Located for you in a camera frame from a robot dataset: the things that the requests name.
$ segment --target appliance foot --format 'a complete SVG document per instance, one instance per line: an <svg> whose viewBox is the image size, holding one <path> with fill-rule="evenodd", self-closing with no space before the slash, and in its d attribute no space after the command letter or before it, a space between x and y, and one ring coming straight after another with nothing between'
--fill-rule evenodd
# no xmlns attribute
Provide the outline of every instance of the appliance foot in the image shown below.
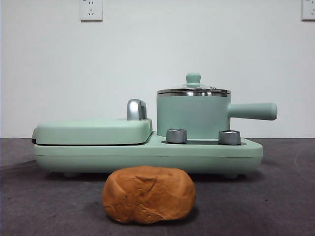
<svg viewBox="0 0 315 236"><path fill-rule="evenodd" d="M63 176L73 178L79 176L79 173L64 173Z"/></svg>
<svg viewBox="0 0 315 236"><path fill-rule="evenodd" d="M237 178L237 174L226 174L226 175L222 175L224 178L228 178L228 179L236 179Z"/></svg>

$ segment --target appliance base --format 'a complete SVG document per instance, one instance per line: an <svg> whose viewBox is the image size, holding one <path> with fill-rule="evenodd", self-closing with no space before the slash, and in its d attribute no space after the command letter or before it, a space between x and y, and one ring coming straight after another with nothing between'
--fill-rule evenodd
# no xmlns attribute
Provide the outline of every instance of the appliance base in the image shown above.
<svg viewBox="0 0 315 236"><path fill-rule="evenodd" d="M235 178L255 171L263 158L262 145L243 138L245 145L239 146L163 142L165 137L153 132L139 145L35 145L35 159L40 167L69 177L78 173L111 173L132 166L157 166Z"/></svg>

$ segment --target glass lid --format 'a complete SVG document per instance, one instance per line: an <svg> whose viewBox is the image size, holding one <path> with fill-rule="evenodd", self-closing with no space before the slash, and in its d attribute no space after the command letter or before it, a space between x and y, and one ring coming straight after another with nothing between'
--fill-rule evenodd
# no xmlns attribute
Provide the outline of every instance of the glass lid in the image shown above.
<svg viewBox="0 0 315 236"><path fill-rule="evenodd" d="M201 76L199 73L189 73L186 76L186 84L176 87L157 91L157 94L173 93L173 92L211 92L231 94L230 90L219 89L200 83Z"/></svg>

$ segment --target floor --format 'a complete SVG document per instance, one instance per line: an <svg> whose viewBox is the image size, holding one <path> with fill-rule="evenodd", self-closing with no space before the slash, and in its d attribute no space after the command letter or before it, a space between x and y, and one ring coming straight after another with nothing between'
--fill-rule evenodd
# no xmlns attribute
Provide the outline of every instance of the floor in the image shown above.
<svg viewBox="0 0 315 236"><path fill-rule="evenodd" d="M30 139L1 139L3 236L315 235L315 139L251 139L264 146L259 169L224 179L190 175L195 207L186 219L123 225L103 211L108 174L66 178L40 169Z"/></svg>

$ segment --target lid knob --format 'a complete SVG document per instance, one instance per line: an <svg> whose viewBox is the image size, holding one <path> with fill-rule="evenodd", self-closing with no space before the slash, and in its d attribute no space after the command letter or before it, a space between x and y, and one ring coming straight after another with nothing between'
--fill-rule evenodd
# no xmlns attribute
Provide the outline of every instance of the lid knob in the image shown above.
<svg viewBox="0 0 315 236"><path fill-rule="evenodd" d="M199 84L201 79L201 75L199 73L189 73L186 76L187 84Z"/></svg>

